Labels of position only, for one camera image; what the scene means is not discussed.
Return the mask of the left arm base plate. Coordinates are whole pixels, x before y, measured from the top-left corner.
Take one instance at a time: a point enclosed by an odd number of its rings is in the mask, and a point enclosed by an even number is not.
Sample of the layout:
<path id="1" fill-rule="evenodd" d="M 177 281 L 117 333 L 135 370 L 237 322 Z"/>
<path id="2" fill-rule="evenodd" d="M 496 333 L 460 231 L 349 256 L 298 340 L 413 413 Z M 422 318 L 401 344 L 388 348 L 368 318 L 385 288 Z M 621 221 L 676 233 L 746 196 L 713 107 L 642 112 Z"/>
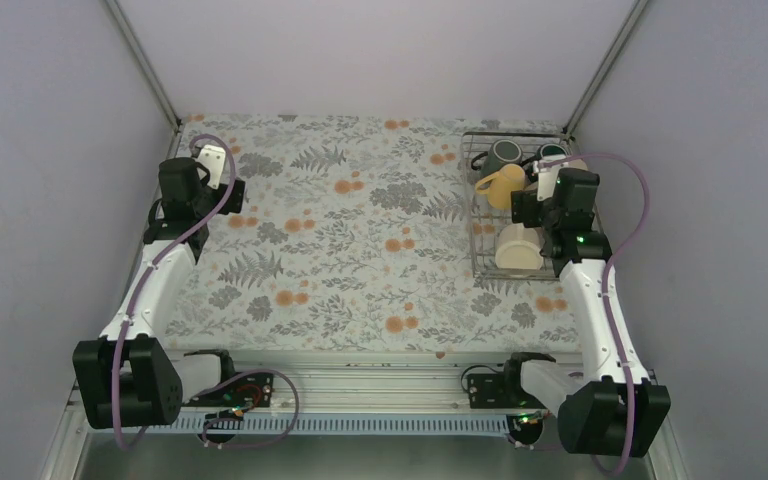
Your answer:
<path id="1" fill-rule="evenodd" d="M 220 409 L 269 407 L 274 384 L 271 373 L 254 373 L 218 391 L 191 399 L 187 406 Z"/>

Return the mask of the yellow mug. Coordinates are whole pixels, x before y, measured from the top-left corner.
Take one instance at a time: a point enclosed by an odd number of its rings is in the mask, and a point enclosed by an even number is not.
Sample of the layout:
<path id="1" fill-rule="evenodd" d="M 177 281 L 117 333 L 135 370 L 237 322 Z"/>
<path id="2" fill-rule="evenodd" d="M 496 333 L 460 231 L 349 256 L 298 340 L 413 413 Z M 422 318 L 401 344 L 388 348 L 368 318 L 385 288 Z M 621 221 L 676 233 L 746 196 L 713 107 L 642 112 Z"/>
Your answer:
<path id="1" fill-rule="evenodd" d="M 526 180 L 525 170 L 521 166 L 508 164 L 479 180 L 475 185 L 475 193 L 484 195 L 492 208 L 506 210 L 511 207 L 511 194 L 523 190 Z"/>

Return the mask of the cream ribbed mug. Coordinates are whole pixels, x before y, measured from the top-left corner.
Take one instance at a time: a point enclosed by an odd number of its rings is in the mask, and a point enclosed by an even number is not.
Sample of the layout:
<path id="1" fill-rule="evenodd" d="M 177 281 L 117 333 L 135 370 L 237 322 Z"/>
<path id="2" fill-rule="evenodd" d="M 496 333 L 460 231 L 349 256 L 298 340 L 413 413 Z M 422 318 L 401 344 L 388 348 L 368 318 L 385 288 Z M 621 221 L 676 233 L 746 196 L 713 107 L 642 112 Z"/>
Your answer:
<path id="1" fill-rule="evenodd" d="M 495 264 L 501 269 L 539 270 L 544 264 L 541 255 L 540 229 L 526 228 L 523 224 L 506 226 L 498 235 Z"/>

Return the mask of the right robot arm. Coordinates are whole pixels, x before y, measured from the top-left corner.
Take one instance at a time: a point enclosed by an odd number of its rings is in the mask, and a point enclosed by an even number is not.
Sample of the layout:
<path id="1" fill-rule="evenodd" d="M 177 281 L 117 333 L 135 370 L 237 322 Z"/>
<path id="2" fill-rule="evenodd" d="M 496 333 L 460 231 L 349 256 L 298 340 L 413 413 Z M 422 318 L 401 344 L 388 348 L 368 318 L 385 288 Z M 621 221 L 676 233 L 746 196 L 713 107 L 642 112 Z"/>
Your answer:
<path id="1" fill-rule="evenodd" d="M 615 281 L 614 252 L 597 231 L 597 174 L 544 168 L 531 191 L 512 194 L 512 220 L 542 231 L 541 254 L 568 295 L 581 342 L 583 377 L 572 378 L 542 353 L 514 353 L 503 366 L 501 391 L 515 407 L 536 400 L 557 419 L 562 448 L 572 454 L 640 458 L 671 407 L 628 333 Z"/>

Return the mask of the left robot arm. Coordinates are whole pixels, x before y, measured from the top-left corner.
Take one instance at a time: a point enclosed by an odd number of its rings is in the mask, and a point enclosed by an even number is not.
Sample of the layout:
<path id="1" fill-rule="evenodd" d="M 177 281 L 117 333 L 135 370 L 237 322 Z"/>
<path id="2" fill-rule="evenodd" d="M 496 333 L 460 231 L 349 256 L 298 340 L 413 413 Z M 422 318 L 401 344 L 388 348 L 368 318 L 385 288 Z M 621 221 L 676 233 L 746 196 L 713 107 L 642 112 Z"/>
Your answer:
<path id="1" fill-rule="evenodd" d="M 169 425 L 198 392 L 223 405 L 238 391 L 238 377 L 221 354 L 189 354 L 177 366 L 162 336 L 206 244 L 209 220 L 239 212 L 245 184 L 226 153 L 209 149 L 163 161 L 158 178 L 161 197 L 150 210 L 126 298 L 99 337 L 78 342 L 72 354 L 94 429 Z"/>

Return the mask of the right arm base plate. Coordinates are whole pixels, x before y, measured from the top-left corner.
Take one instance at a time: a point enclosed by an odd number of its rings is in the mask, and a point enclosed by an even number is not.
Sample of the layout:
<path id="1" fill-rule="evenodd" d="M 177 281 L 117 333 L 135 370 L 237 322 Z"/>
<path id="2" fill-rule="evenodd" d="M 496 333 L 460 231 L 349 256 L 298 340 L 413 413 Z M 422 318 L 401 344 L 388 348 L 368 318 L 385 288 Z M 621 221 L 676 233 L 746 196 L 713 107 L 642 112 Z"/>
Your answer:
<path id="1" fill-rule="evenodd" d="M 516 409 L 527 405 L 524 397 L 506 389 L 502 374 L 470 373 L 466 376 L 466 388 L 473 410 Z"/>

